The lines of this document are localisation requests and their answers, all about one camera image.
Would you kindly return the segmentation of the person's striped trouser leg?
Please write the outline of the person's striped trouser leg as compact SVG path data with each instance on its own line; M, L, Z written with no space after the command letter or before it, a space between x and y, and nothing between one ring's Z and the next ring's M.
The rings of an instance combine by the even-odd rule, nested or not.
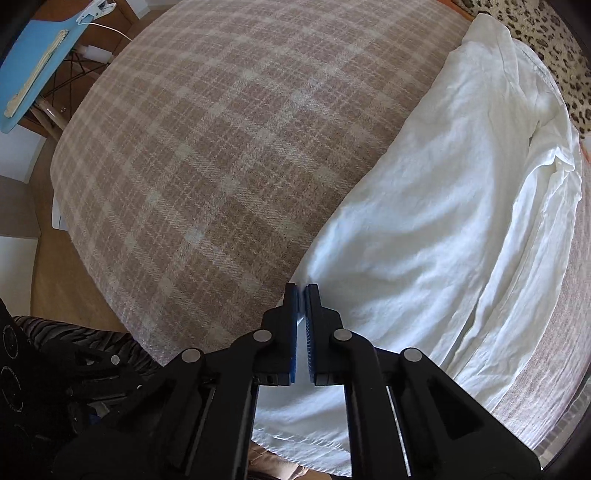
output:
M32 316L15 316L13 320L38 348L77 346L117 355L140 375L150 375L160 368L130 333L95 330Z

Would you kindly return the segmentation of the pink plaid bed blanket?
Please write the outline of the pink plaid bed blanket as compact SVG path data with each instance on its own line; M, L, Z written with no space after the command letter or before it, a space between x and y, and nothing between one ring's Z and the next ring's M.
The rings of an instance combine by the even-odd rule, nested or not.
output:
M256 327L477 16L437 1L183 1L121 52L51 180L87 272L154 360ZM587 363L588 334L552 352L560 329L590 327L566 304L586 236L581 196L556 308L510 398L567 387L553 426Z

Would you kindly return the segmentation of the cream object on chair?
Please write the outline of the cream object on chair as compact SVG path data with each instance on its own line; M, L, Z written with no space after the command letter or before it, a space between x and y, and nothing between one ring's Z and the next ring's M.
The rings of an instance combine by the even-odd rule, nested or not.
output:
M52 40L52 42L49 44L49 46L43 52L43 54L41 55L37 64L32 69L27 80L21 86L20 90L7 102L7 105L6 105L6 108L4 111L5 117L12 118L15 115L19 106L23 102L25 96L27 95L29 90L32 88L35 80L40 75L43 68L47 64L47 62L51 59L55 50L60 46L60 44L66 38L68 33L69 33L69 31L67 29L62 29L62 30L58 31L55 38Z

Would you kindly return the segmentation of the light blue chair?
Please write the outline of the light blue chair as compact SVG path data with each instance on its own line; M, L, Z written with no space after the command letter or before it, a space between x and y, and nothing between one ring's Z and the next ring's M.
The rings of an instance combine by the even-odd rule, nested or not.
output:
M90 1L49 1L52 13L30 19L1 64L1 132L8 134L41 94L86 27Z

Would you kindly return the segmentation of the white clip-on desk lamp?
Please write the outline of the white clip-on desk lamp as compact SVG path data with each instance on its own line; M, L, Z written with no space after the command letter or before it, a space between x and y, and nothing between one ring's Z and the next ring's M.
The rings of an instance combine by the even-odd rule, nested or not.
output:
M92 0L78 15L78 25L89 25L93 21L109 15L116 8L114 1Z

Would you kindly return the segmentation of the leopard print cushion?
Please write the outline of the leopard print cushion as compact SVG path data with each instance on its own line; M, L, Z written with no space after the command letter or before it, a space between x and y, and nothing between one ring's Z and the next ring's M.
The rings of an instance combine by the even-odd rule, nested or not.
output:
M558 13L545 1L473 1L456 3L475 17L487 13L512 36L527 44L551 71L575 127L590 137L590 61Z

